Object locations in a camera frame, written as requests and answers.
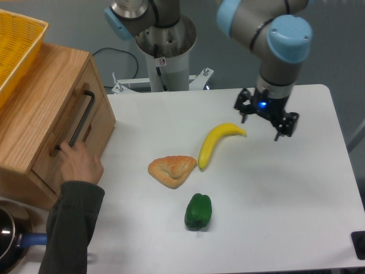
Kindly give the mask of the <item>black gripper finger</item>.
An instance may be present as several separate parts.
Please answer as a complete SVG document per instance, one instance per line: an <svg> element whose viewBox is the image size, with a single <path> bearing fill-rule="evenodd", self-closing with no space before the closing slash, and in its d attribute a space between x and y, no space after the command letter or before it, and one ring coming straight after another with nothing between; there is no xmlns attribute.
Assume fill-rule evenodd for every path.
<svg viewBox="0 0 365 274"><path fill-rule="evenodd" d="M274 138L277 141L282 136L291 137L296 129L299 114L297 112L285 112L282 120L278 123L277 134Z"/></svg>
<svg viewBox="0 0 365 274"><path fill-rule="evenodd" d="M251 100L253 96L247 88L243 88L234 104L234 109L239 111L242 116L241 123L245 123L248 115L254 114L254 105L252 105Z"/></svg>

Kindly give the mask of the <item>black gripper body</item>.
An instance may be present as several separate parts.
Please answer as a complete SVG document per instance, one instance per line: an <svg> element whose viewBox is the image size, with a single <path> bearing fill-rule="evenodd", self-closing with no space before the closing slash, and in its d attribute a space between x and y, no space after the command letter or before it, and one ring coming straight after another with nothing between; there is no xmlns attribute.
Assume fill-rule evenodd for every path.
<svg viewBox="0 0 365 274"><path fill-rule="evenodd" d="M269 91L260 92L257 88L250 99L249 114L257 114L268 120L274 127L283 123L285 106L289 97L274 99L268 97Z"/></svg>

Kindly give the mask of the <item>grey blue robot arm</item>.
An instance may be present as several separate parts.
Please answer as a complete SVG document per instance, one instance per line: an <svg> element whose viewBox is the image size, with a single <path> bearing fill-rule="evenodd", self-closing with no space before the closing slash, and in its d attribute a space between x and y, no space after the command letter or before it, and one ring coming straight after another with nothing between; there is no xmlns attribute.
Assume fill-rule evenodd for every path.
<svg viewBox="0 0 365 274"><path fill-rule="evenodd" d="M310 52L311 26L296 13L309 1L223 1L216 21L223 33L261 60L254 92L243 89L235 109L243 118L257 114L277 136L292 136L299 115L285 106ZM152 91L189 87L189 53L197 40L179 1L113 1L107 22L123 40L134 39L144 53Z"/></svg>

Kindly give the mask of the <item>dark green sleeved forearm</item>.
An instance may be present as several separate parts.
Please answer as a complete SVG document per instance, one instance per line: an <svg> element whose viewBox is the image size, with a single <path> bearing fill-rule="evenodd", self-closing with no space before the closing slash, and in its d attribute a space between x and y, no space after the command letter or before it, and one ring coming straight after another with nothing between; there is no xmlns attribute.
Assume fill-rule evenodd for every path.
<svg viewBox="0 0 365 274"><path fill-rule="evenodd" d="M87 249L104 194L104 189L89 182L62 184L47 218L47 244L39 273L87 272Z"/></svg>

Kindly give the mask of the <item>person's hand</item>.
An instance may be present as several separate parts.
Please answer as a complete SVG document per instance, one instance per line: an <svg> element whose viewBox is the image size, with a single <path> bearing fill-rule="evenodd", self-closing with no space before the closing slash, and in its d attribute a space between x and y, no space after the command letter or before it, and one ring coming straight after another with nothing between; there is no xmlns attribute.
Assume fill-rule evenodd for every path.
<svg viewBox="0 0 365 274"><path fill-rule="evenodd" d="M76 142L72 147L67 142L62 142L60 157L60 172L65 182L99 183L104 171L103 165L98 156L89 154L84 142Z"/></svg>

